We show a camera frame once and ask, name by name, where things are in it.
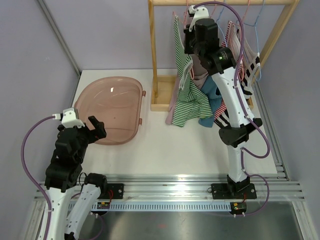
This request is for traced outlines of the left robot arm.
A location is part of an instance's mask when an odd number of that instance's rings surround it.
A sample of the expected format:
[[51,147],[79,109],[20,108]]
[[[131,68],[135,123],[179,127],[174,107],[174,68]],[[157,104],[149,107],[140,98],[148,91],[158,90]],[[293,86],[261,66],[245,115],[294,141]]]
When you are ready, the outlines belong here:
[[66,128],[58,126],[55,149],[45,171],[46,194],[49,197],[48,238],[50,240],[77,240],[85,219],[97,199],[108,194],[107,177],[103,174],[89,173],[84,180],[79,198],[71,211],[69,204],[74,194],[77,180],[83,170],[82,163],[89,144],[107,136],[104,123],[94,116],[88,120],[93,125]]

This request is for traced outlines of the green striped tank top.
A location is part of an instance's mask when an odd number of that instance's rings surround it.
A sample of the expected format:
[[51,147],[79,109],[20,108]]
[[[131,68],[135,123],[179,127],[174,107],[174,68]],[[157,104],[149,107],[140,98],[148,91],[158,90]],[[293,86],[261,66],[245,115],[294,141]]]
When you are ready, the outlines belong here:
[[178,91],[172,124],[182,128],[188,120],[194,118],[207,119],[214,114],[208,97],[198,89],[192,80],[193,59],[191,55],[185,53],[180,33],[180,21],[177,15],[174,16],[173,31]]

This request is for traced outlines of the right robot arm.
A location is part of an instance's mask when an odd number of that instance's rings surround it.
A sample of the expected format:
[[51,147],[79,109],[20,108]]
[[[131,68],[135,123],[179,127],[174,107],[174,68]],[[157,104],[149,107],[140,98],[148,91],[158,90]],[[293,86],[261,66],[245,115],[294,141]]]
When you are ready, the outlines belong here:
[[241,149],[246,146],[249,135],[262,126],[262,120],[252,114],[243,95],[233,53],[220,46],[218,25],[211,18],[192,21],[183,32],[185,53],[198,57],[217,85],[228,112],[229,125],[220,128],[219,136],[227,147],[229,172],[226,183],[211,185],[212,197],[217,200],[256,199],[255,186],[244,172]]

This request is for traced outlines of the mauve pink tank top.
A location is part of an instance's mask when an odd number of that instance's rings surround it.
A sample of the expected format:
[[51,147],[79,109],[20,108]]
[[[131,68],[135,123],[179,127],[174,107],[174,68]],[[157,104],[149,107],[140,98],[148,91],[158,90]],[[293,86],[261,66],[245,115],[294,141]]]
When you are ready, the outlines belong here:
[[[191,56],[193,60],[193,66],[192,66],[192,69],[190,70],[191,79],[193,80],[194,84],[198,87],[198,89],[201,90],[201,87],[203,86],[205,80],[208,77],[208,73],[202,66],[200,66],[200,63],[195,60],[194,56],[193,55]],[[177,93],[178,93],[178,78],[176,75],[173,92],[172,92],[171,100],[169,103],[169,111],[165,120],[165,123],[167,125],[173,125],[172,120],[173,120],[173,113],[175,110],[175,103],[177,100]]]

